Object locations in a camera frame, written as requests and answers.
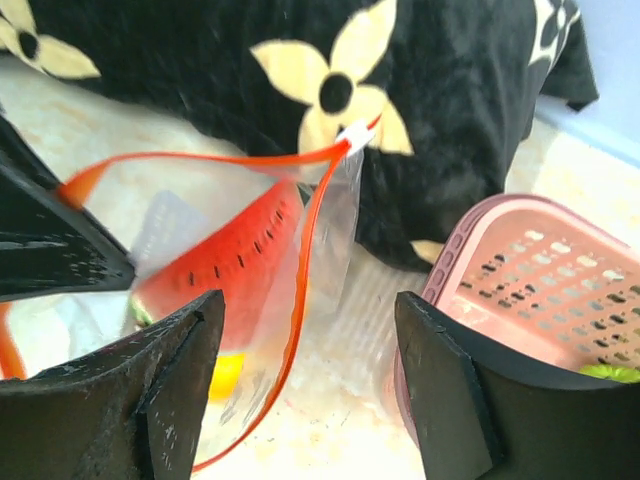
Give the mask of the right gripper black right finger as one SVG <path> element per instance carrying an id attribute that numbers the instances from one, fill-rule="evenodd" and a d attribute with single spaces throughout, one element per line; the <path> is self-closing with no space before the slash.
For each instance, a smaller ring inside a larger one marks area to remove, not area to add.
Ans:
<path id="1" fill-rule="evenodd" d="M 638 385 L 536 360 L 412 292 L 395 322 L 427 478 L 638 478 Z"/>

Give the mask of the clear zip top bag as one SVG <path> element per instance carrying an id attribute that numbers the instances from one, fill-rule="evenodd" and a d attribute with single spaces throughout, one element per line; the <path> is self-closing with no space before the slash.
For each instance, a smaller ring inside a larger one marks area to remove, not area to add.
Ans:
<path id="1" fill-rule="evenodd" d="M 302 155 L 115 156 L 58 179 L 1 124 L 1 475 L 187 479 L 334 305 L 369 132 Z"/>

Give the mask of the watermelon slice toy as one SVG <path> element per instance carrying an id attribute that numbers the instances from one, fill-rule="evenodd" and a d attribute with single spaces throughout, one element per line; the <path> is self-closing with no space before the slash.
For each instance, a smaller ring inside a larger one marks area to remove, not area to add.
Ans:
<path id="1" fill-rule="evenodd" d="M 220 348 L 245 349 L 303 213 L 295 183 L 276 183 L 222 228 L 136 286 L 127 318 L 144 327 L 210 290 L 220 290 L 225 301 Z"/>

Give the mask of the yellow mango toy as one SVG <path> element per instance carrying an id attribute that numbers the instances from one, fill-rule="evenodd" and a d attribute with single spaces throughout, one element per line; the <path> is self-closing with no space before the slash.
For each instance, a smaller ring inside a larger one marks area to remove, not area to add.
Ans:
<path id="1" fill-rule="evenodd" d="M 244 363 L 244 353 L 221 355 L 217 358 L 208 390 L 210 402 L 222 402 L 232 395 Z"/>

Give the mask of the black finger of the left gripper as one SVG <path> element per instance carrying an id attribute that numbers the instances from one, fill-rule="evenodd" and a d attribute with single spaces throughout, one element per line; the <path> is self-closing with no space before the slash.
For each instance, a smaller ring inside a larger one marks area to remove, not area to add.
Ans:
<path id="1" fill-rule="evenodd" d="M 122 291 L 126 250 L 88 211 L 61 199 L 58 178 L 1 119 L 1 300 Z"/>

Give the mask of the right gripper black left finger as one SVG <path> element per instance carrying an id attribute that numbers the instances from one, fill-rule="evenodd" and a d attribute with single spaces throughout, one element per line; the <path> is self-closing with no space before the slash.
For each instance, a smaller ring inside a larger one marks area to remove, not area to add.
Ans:
<path id="1" fill-rule="evenodd" d="M 224 313 L 211 291 L 90 354 L 2 381 L 2 478 L 189 478 Z"/>

